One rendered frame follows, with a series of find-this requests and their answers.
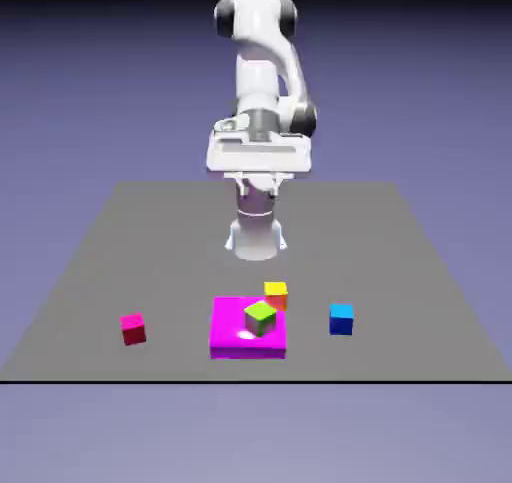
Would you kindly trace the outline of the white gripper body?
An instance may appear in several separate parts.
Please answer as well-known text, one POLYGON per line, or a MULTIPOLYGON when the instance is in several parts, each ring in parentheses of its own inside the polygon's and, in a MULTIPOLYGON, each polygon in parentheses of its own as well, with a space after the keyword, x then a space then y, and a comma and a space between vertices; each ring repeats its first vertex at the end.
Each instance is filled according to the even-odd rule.
POLYGON ((255 142, 247 131, 213 132, 206 153, 212 172, 308 173, 312 168, 311 140, 304 135, 269 133, 255 142))

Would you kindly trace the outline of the small yellow cube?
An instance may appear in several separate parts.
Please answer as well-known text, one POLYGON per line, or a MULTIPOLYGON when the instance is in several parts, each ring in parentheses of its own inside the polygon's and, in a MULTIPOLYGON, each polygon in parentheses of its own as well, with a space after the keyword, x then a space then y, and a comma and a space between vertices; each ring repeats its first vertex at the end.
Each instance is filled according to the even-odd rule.
POLYGON ((288 303, 288 287, 282 281, 266 281, 264 283, 265 301, 278 311, 286 311, 288 303))

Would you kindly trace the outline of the small green cube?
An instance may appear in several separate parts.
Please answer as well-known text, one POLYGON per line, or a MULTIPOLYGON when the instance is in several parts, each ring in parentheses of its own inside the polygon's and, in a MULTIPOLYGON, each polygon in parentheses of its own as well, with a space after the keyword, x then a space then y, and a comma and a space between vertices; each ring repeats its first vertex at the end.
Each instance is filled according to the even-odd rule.
POLYGON ((277 310, 266 301, 257 301, 244 309, 245 328, 256 337, 262 337, 275 328, 277 310))

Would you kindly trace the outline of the small blue cube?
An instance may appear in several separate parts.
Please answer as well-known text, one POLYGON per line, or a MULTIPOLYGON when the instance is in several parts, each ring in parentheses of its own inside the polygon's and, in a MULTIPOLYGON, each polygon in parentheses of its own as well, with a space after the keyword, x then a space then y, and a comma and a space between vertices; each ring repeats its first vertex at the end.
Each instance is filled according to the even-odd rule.
POLYGON ((350 336, 353 332, 354 308, 348 303, 333 303, 329 311, 329 333, 350 336))

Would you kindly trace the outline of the small red cube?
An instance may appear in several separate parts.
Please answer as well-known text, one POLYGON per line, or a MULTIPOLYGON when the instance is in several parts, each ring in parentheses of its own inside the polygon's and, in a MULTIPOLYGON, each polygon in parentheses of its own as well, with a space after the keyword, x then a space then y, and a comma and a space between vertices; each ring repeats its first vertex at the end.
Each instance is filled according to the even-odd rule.
POLYGON ((145 343, 147 340, 144 317, 140 312, 120 317, 123 342, 126 346, 145 343))

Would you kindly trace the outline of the large magenta box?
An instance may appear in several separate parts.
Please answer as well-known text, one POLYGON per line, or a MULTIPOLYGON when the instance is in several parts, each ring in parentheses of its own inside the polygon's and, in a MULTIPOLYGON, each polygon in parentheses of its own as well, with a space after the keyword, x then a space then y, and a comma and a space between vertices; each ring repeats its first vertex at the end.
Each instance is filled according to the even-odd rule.
POLYGON ((262 297, 214 297, 209 333, 211 359, 284 359, 286 314, 277 310, 275 328, 256 337, 245 328, 244 309, 262 297))

